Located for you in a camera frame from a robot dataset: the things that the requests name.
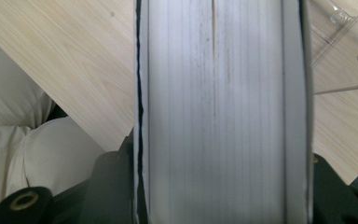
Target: white pants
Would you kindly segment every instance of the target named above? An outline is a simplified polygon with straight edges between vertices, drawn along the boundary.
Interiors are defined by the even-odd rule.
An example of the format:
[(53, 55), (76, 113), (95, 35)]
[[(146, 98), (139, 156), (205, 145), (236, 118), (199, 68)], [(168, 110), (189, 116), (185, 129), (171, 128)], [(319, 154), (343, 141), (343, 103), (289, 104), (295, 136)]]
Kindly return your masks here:
[(0, 49), (0, 201), (26, 187), (57, 194), (90, 177), (103, 150), (70, 118), (43, 124), (53, 107)]

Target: thick book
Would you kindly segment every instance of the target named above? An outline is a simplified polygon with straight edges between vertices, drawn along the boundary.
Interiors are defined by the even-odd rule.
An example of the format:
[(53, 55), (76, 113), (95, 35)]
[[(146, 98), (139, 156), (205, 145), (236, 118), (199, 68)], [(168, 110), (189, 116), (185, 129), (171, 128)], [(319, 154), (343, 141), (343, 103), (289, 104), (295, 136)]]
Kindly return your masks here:
[(310, 221), (304, 4), (137, 1), (138, 222)]

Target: book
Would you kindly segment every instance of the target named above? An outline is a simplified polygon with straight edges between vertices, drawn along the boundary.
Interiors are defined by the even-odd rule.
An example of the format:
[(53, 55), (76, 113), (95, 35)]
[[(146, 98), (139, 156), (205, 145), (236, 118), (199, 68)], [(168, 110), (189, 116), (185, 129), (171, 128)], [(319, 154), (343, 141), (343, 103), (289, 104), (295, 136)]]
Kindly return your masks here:
[(137, 221), (310, 221), (304, 3), (143, 0), (136, 27)]

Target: beige pants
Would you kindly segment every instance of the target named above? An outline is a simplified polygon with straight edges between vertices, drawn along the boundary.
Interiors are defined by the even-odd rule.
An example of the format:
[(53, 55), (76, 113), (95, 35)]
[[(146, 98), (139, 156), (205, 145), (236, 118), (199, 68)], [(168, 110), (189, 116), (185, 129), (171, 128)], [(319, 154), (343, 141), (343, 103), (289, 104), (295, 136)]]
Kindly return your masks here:
[(53, 194), (87, 179), (103, 150), (0, 49), (0, 201), (25, 187)]

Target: metal grommet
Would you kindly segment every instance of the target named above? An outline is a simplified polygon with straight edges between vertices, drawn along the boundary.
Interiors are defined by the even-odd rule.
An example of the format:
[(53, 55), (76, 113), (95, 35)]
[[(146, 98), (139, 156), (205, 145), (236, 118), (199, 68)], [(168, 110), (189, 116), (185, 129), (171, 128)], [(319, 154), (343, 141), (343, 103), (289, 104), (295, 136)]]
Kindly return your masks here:
[(20, 211), (22, 209), (28, 208), (39, 199), (39, 195), (34, 191), (28, 191), (19, 195), (11, 204), (10, 209), (14, 211)]

